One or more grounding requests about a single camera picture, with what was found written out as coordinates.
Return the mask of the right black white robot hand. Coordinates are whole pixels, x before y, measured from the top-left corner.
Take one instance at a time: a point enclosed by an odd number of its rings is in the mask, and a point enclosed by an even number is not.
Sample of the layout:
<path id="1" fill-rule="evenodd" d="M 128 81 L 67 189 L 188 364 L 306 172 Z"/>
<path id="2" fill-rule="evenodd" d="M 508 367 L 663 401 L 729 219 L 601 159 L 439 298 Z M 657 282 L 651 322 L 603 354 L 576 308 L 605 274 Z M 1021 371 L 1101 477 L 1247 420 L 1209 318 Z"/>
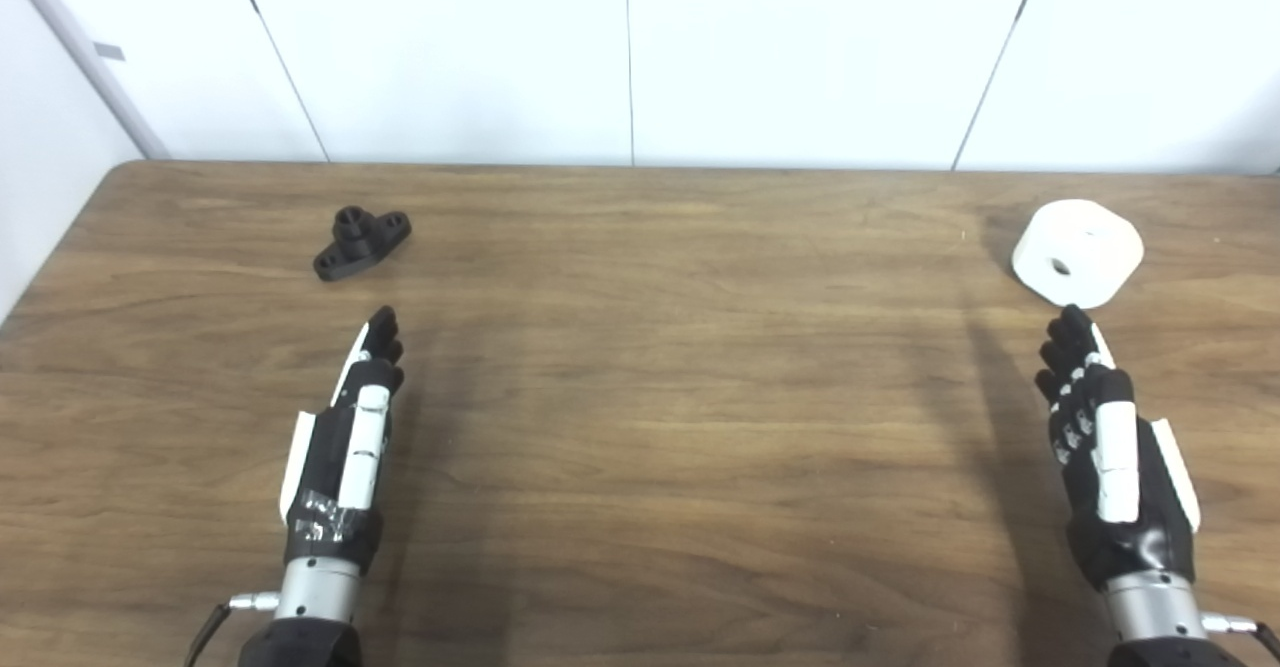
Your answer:
<path id="1" fill-rule="evenodd" d="M 1201 506 L 1170 422 L 1139 414 L 1132 376 L 1076 303 L 1050 321 L 1047 335 L 1036 385 L 1078 568 L 1097 590 L 1146 571 L 1194 581 Z"/>

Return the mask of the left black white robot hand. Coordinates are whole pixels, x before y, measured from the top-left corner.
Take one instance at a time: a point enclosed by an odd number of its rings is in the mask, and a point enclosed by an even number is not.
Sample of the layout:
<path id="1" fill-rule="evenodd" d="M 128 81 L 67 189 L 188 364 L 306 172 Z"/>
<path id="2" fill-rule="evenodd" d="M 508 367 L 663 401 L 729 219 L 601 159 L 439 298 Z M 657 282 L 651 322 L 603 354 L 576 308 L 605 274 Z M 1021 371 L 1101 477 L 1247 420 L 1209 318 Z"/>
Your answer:
<path id="1" fill-rule="evenodd" d="M 378 484 L 403 352 L 396 311 L 384 303 L 356 335 L 329 406 L 298 415 L 279 499 L 285 563 L 329 558 L 369 574 L 384 531 Z"/>

